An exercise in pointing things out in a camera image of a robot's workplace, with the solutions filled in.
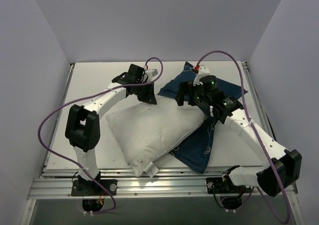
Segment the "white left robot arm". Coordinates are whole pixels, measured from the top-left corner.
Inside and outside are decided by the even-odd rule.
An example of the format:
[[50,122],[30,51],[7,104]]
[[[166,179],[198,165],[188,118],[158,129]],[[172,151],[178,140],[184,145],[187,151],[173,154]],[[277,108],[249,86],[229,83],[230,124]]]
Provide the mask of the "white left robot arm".
[[89,195],[100,191],[101,173],[96,162],[95,147],[98,144],[100,118],[116,103],[130,95],[137,96],[140,102],[150,105],[157,104],[152,80],[158,74],[156,69],[147,65],[140,67],[131,64],[127,72],[112,79],[103,95],[85,103],[82,106],[73,105],[68,114],[65,137],[69,140],[77,162],[81,165],[78,180]]

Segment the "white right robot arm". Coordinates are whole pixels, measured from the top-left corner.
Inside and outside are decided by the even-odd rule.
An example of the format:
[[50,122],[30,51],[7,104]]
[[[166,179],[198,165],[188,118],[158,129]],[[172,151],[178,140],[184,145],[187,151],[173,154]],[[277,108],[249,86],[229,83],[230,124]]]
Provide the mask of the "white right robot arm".
[[231,192],[238,186],[255,186],[275,197],[299,178],[302,155],[277,143],[249,119],[244,106],[233,96],[226,96],[218,87],[215,76],[207,75],[197,82],[181,82],[175,97],[178,106],[184,104],[186,96],[189,97],[189,105],[209,110],[216,121],[233,130],[262,163],[261,168],[239,165],[230,168],[221,179],[224,190]]

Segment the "white pillow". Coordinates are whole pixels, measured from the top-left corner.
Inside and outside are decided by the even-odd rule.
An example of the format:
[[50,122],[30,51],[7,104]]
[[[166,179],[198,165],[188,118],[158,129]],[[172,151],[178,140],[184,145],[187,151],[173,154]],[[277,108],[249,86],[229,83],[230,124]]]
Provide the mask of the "white pillow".
[[204,120],[198,107],[179,107],[174,99],[157,96],[157,104],[140,103],[106,115],[106,121],[135,176],[158,173],[154,162],[195,132]]

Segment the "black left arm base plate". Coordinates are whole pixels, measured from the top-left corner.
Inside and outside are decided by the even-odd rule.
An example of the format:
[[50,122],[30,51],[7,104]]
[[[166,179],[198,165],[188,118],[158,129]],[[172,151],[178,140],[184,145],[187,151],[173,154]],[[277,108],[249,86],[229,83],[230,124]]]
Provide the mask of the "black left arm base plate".
[[[106,189],[112,196],[117,194],[117,180],[115,179],[102,179],[98,181],[99,184]],[[101,188],[93,181],[86,181],[82,179],[74,180],[72,183],[71,196],[108,196],[104,189]]]

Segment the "blue embroidered pillowcase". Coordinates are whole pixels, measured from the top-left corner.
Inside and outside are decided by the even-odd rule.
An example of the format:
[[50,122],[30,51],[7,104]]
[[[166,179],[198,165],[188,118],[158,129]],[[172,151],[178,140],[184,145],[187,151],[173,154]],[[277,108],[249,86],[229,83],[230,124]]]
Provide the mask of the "blue embroidered pillowcase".
[[[193,65],[185,62],[182,72],[162,87],[158,95],[174,99],[177,95],[179,84],[181,82],[193,81],[194,78]],[[210,116],[208,109],[198,106],[194,106],[194,108],[200,110],[205,115],[202,125],[184,139],[179,146],[171,150],[170,153],[194,172],[202,174],[206,170],[210,160],[214,141],[214,129],[212,125],[215,119]]]

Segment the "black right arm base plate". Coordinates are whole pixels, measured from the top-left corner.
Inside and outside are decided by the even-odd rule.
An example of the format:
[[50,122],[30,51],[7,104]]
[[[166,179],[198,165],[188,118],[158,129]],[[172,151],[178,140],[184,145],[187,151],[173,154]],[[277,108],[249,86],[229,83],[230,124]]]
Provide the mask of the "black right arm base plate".
[[222,177],[208,177],[205,181],[208,194],[240,194],[251,191],[251,187],[235,186],[229,179]]

